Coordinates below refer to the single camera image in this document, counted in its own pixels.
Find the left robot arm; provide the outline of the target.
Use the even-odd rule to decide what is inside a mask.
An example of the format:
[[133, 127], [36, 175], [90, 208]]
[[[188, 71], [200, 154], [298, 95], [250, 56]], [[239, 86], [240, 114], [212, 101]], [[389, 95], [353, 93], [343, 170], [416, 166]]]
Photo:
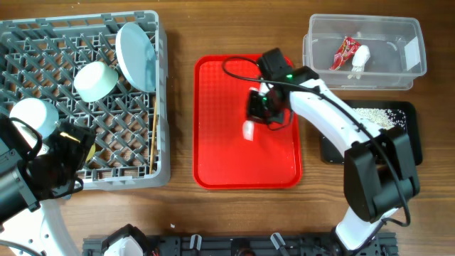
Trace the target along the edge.
[[83, 190], [77, 171], [91, 155], [96, 134], [63, 122], [31, 146], [20, 123], [1, 117], [1, 244], [17, 255], [79, 255], [60, 200]]

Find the red sauce packet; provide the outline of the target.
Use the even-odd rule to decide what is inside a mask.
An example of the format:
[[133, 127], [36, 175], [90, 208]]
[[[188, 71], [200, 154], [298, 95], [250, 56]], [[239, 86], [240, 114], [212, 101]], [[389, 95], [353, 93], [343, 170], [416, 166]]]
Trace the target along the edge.
[[361, 44], [351, 37], [346, 36], [339, 49], [336, 51], [333, 59], [333, 64], [329, 70], [338, 70], [347, 60], [353, 57], [356, 51], [361, 47]]

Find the yellow plastic cup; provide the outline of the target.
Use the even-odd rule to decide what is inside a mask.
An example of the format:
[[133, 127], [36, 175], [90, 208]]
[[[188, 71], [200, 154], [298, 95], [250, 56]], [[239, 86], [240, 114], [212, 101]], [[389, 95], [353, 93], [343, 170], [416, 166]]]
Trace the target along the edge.
[[86, 158], [86, 162], [88, 162], [94, 155], [95, 155], [95, 152], [96, 152], [96, 146], [95, 144], [93, 144], [91, 147], [90, 147], [90, 150], [87, 154], [87, 158]]

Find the large light blue plate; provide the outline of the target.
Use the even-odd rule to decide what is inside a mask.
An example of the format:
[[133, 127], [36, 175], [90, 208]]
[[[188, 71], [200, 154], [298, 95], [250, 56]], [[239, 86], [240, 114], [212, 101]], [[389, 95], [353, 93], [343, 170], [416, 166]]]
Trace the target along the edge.
[[120, 28], [115, 41], [116, 56], [129, 84], [142, 92], [156, 89], [156, 53], [139, 25], [129, 22]]

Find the pile of rice waste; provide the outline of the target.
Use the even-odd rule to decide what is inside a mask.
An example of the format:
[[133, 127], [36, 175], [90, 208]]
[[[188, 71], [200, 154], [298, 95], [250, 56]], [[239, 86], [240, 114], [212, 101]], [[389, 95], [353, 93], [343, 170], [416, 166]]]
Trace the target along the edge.
[[407, 130], [407, 118], [402, 110], [378, 108], [354, 108], [354, 110], [367, 120], [378, 124], [385, 129], [400, 127]]

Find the light green bowl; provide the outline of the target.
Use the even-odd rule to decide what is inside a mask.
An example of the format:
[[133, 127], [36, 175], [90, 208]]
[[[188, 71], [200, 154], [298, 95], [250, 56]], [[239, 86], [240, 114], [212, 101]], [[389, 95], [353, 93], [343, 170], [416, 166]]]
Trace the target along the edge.
[[95, 61], [78, 71], [74, 88], [84, 102], [94, 102], [113, 90], [118, 77], [118, 73], [106, 63]]

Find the white napkin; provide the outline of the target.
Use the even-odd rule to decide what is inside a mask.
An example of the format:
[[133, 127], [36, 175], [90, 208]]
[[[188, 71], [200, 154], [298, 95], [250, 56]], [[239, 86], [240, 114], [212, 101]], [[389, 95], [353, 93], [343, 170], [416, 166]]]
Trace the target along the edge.
[[369, 47], [362, 45], [357, 49], [355, 52], [355, 55], [352, 59], [352, 69], [351, 69], [351, 74], [348, 75], [348, 79], [356, 78], [360, 79], [361, 78], [361, 73], [365, 69], [365, 65], [370, 59], [370, 50]]

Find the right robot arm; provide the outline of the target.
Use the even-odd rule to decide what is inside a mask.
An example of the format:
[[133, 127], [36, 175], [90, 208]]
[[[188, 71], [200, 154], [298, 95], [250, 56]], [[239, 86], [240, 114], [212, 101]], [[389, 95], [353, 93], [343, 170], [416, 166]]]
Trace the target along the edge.
[[289, 111], [312, 123], [343, 155], [348, 210], [334, 229], [339, 251], [358, 254], [387, 223], [408, 226], [407, 203], [420, 192], [420, 182], [403, 128], [386, 129], [360, 116], [311, 68], [290, 66], [278, 48], [263, 53], [254, 64], [260, 88], [249, 94], [248, 119], [282, 124]]

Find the wooden chopstick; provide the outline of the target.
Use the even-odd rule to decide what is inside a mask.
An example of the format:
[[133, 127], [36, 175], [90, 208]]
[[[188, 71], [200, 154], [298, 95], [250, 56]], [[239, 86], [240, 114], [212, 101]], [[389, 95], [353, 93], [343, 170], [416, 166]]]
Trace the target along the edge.
[[153, 174], [153, 165], [154, 165], [154, 144], [156, 136], [156, 119], [157, 119], [157, 99], [154, 98], [154, 113], [152, 119], [152, 133], [151, 133], [151, 143], [150, 143], [150, 154], [149, 154], [149, 174]]

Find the small light green saucer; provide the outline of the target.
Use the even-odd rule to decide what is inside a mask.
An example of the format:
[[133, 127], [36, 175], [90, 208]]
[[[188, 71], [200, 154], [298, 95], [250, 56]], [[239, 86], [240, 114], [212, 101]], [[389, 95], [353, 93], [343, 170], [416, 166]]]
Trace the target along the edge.
[[36, 98], [26, 98], [17, 102], [9, 116], [28, 124], [43, 139], [54, 132], [59, 120], [58, 111], [53, 104]]

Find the white plastic fork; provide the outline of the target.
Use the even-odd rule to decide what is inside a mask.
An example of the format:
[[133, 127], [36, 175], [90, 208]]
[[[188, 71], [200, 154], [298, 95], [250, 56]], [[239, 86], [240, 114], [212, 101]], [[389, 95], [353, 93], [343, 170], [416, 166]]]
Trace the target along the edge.
[[242, 125], [242, 135], [247, 141], [253, 141], [254, 139], [255, 123], [253, 121], [246, 120]]

